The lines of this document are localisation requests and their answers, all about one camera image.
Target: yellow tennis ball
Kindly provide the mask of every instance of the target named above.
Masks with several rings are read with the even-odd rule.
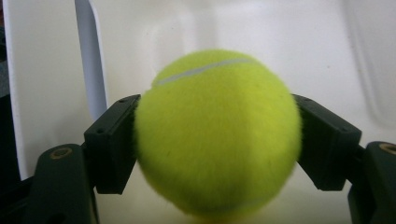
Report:
[[[301,149],[299,111],[283,82],[254,58],[220,49],[166,66],[139,102],[135,131],[150,185],[210,219],[268,203]]]

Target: white surface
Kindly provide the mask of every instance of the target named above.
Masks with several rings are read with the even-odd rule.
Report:
[[[190,51],[236,49],[266,63],[293,93],[312,98],[360,128],[363,146],[374,140],[396,142],[392,88],[396,29],[391,29],[396,24],[391,22],[396,15],[391,13],[394,1],[92,2],[108,105],[127,95],[144,92],[164,65]],[[21,148],[34,151],[51,145],[48,144],[51,139],[79,141],[84,124],[92,122],[88,119],[83,90],[77,27],[70,21],[75,16],[71,5],[53,0],[8,1],[9,14],[15,15],[8,19],[9,35],[15,38],[9,51],[12,51],[12,92],[20,155],[33,153]],[[66,38],[68,48],[62,45]],[[72,68],[64,60],[73,64]],[[26,77],[28,71],[39,80]],[[72,91],[55,88],[60,82],[75,81]],[[44,107],[43,115],[42,101],[38,105],[27,104],[46,97],[59,109]],[[63,107],[63,103],[56,101],[58,97],[64,97],[71,107]],[[51,123],[44,125],[43,120],[48,118]],[[63,136],[64,133],[53,131],[60,127],[73,130],[71,133],[76,135]],[[21,163],[34,161],[32,158]],[[348,186],[345,189],[317,191],[297,167],[279,197],[255,216],[235,223],[350,223]],[[102,223],[200,223],[157,195],[146,184],[138,165],[123,195],[98,195],[97,199]]]
[[[6,0],[9,81],[21,177],[91,125],[73,1]]]

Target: tennis ball seam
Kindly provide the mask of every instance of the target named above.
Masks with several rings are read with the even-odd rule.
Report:
[[[236,58],[236,59],[229,59],[229,60],[224,60],[224,61],[220,61],[220,62],[216,62],[216,63],[210,63],[210,64],[207,64],[202,67],[194,68],[194,69],[184,71],[182,73],[175,74],[170,77],[166,77],[164,79],[158,80],[157,83],[154,84],[154,86],[161,86],[163,84],[176,81],[183,77],[200,75],[203,72],[205,72],[209,69],[212,69],[212,68],[222,67],[222,66],[236,64],[236,63],[255,63],[255,61],[253,61],[251,59],[247,59],[247,58]]]

